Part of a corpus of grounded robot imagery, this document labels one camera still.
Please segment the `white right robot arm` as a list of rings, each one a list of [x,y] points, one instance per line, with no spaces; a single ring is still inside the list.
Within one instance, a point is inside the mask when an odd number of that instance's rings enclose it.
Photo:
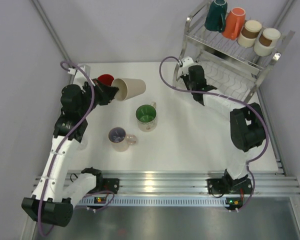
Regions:
[[[258,103],[244,103],[223,95],[209,85],[201,65],[192,65],[181,76],[193,99],[229,121],[230,139],[236,152],[221,178],[208,180],[208,191],[220,198],[225,194],[253,195],[255,178],[250,163],[258,160],[269,145],[269,132]]]

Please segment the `small brown white cup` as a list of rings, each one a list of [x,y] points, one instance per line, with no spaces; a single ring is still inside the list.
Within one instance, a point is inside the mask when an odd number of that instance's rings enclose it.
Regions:
[[[256,41],[262,29],[262,24],[257,20],[248,20],[245,22],[241,33],[237,39],[237,43],[244,48],[251,48]]]

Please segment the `green interior floral mug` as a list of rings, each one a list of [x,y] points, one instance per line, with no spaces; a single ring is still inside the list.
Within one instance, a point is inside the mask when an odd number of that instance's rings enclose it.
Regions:
[[[144,104],[137,108],[135,117],[142,132],[151,132],[157,126],[157,103]]]

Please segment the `steel lined paper cup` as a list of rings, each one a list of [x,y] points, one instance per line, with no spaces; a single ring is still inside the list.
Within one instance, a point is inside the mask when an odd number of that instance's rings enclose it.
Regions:
[[[280,37],[281,32],[279,30],[275,28],[265,28],[254,44],[254,52],[260,57],[269,56]]]

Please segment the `beige tumbler cup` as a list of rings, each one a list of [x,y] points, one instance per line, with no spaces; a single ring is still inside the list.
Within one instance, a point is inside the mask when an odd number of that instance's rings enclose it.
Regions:
[[[114,97],[117,101],[131,99],[146,91],[146,83],[141,79],[135,78],[116,78],[111,86],[118,88],[118,92]]]

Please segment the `dark teal mug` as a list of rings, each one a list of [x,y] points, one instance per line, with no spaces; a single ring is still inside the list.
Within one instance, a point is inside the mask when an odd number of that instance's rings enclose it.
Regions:
[[[204,27],[211,32],[223,33],[226,28],[226,14],[228,3],[226,0],[213,0],[210,4]]]

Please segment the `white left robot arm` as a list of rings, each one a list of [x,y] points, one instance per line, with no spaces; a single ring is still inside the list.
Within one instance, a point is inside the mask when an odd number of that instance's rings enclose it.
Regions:
[[[61,91],[61,114],[54,125],[49,157],[39,183],[21,207],[35,222],[65,227],[74,208],[87,194],[107,194],[102,172],[86,167],[68,187],[64,187],[70,163],[82,143],[88,127],[87,116],[98,105],[106,106],[118,87],[100,81],[83,86],[69,84]]]

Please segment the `orange mug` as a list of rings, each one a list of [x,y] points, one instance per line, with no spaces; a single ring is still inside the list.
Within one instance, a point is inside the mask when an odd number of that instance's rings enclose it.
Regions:
[[[241,7],[234,7],[228,13],[225,20],[225,30],[222,35],[230,40],[235,40],[240,35],[242,27],[245,23],[246,11]]]

